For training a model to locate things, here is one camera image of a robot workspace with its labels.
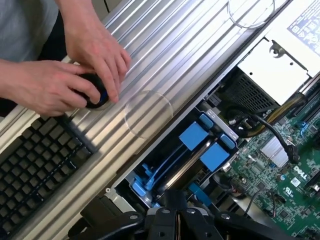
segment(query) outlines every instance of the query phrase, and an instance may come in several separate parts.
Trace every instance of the green circuit board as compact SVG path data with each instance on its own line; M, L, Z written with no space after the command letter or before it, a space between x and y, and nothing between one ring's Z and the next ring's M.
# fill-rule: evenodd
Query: green circuit board
M291 236L308 237L310 231L320 233L320 196L307 185L320 170L320 151L313 147L314 137L320 133L320 113L304 130L297 127L301 124L299 121L299 116L285 118L281 125L275 125L285 140L298 146L300 160L297 165L288 162L278 167L263 153L263 147L273 137L272 133L266 131L250 139L240 149L227 174L233 179L241 180L245 193L249 196L266 188L283 197L285 203L276 202L273 221ZM264 193L254 203L269 211L273 207L271 197Z

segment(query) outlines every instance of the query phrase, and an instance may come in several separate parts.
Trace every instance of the black keyboard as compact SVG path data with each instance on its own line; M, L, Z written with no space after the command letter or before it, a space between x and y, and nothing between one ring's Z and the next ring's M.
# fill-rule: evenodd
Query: black keyboard
M65 116L41 117L0 154L1 239L24 224L93 154L80 136Z

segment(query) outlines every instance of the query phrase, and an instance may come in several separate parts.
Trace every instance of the computer mouse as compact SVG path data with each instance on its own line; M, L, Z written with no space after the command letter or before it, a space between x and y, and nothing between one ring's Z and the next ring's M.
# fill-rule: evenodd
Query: computer mouse
M87 109L99 109L103 105L105 105L107 103L107 101L109 100L109 97L108 97L107 90L106 90L101 78L97 74L93 74L93 73L81 74L81 75L79 75L79 77L91 82L96 87L96 89L99 91L99 93L101 95L100 101L97 104L94 104L90 101L90 98L86 94L84 94L83 92L77 91L77 93L80 94L86 100L86 102L87 102L86 108Z

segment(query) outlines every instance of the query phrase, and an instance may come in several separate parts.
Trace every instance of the motherboard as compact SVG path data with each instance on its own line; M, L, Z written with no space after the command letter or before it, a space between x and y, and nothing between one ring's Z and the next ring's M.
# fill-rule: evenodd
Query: motherboard
M254 203L288 235L318 240L320 234L320 113L303 121L310 108L298 116L284 117L274 127L286 142L298 147L299 162L289 162L276 137L266 131L246 139L232 162L228 176L252 197L259 190L271 190L273 199L261 193Z

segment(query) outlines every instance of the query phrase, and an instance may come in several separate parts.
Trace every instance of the white label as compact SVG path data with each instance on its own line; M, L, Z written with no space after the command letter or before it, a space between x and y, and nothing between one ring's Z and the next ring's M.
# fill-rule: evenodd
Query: white label
M290 183L292 183L293 186L298 187L301 182L295 177Z
M284 190L284 193L285 193L287 196L289 196L289 197L291 197L291 198L294 197L293 191L290 189L290 187L285 187L283 190Z
M294 166L293 170L295 170L304 180L307 180L308 175L302 171L298 166Z

